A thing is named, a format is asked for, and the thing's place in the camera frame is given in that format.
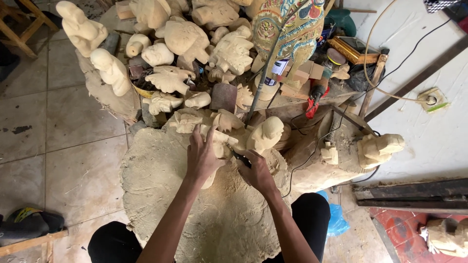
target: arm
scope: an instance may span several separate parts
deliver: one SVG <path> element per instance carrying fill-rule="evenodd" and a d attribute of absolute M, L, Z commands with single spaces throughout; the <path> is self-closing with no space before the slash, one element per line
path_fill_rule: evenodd
<path fill-rule="evenodd" d="M 265 197 L 270 207 L 285 263 L 319 263 L 283 202 L 265 158 L 253 150 L 237 152 L 252 163 L 250 169 L 237 160 L 240 173 L 246 183 L 255 187 Z"/>
<path fill-rule="evenodd" d="M 187 148 L 187 174 L 174 200 L 141 252 L 137 263 L 173 262 L 183 226 L 202 185 L 216 169 L 228 162 L 214 155 L 215 129 L 215 126 L 210 128 L 206 142 L 203 142 L 200 125 L 195 126 Z"/>

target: sawdust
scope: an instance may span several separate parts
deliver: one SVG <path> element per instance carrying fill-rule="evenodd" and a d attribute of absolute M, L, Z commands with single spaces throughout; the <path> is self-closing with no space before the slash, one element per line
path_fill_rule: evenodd
<path fill-rule="evenodd" d="M 204 116 L 211 125 L 211 111 L 182 109 L 180 113 Z M 251 130 L 228 133 L 240 148 Z M 146 128 L 135 135 L 120 169 L 123 202 L 133 230 L 144 246 L 185 175 L 186 150 L 190 134 L 177 133 L 165 125 L 161 130 Z M 275 183 L 287 193 L 287 166 L 278 151 L 263 153 Z M 248 186 L 237 172 L 235 162 L 221 167 L 213 185 L 198 195 L 185 223 L 175 259 L 191 262 L 259 263 L 280 251 L 273 218 L 263 196 Z"/>

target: carving knife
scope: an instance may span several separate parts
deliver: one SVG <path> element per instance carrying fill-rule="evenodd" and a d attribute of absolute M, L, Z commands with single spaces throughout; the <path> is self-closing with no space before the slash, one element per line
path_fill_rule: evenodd
<path fill-rule="evenodd" d="M 252 168 L 252 164 L 250 163 L 250 161 L 247 159 L 247 157 L 245 157 L 244 155 L 240 155 L 238 153 L 236 153 L 234 151 L 234 149 L 229 145 L 229 143 L 226 143 L 227 147 L 229 148 L 229 150 L 231 150 L 231 152 L 233 153 L 234 157 L 238 160 L 241 160 L 245 166 L 249 167 L 249 168 Z"/>

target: white wall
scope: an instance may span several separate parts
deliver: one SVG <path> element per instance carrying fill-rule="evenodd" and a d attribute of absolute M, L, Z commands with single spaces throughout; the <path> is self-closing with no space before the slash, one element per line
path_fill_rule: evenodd
<path fill-rule="evenodd" d="M 357 37 L 367 40 L 378 15 L 391 0 L 346 0 L 344 7 L 377 10 L 377 14 L 352 13 L 358 28 Z M 380 19 L 371 37 L 374 48 L 390 49 L 387 72 L 395 69 L 411 52 L 416 42 L 433 28 L 448 20 L 439 11 L 428 14 L 422 0 L 399 0 Z M 413 79 L 440 54 L 464 36 L 454 22 L 449 22 L 427 36 L 403 66 L 379 86 L 394 93 Z M 379 114 L 370 126 L 384 134 L 401 134 L 406 141 L 402 152 L 380 167 L 363 185 L 433 181 L 439 178 L 468 177 L 468 50 L 465 50 L 405 97 L 439 87 L 451 105 L 426 113 L 414 102 L 402 101 Z M 375 91 L 370 113 L 388 97 Z"/>

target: hand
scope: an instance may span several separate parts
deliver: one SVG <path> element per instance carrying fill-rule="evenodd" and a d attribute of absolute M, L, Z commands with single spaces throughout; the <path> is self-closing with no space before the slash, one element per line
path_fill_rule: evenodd
<path fill-rule="evenodd" d="M 263 156 L 254 150 L 236 150 L 236 152 L 244 155 L 252 164 L 252 168 L 248 168 L 242 161 L 236 160 L 239 173 L 248 185 L 253 186 L 263 196 L 278 190 Z"/>
<path fill-rule="evenodd" d="M 200 135 L 200 124 L 197 124 L 190 136 L 190 145 L 187 147 L 187 175 L 185 178 L 201 188 L 206 179 L 216 169 L 228 164 L 229 160 L 218 159 L 214 155 L 213 135 L 216 126 L 211 126 L 206 135 L 206 142 Z"/>

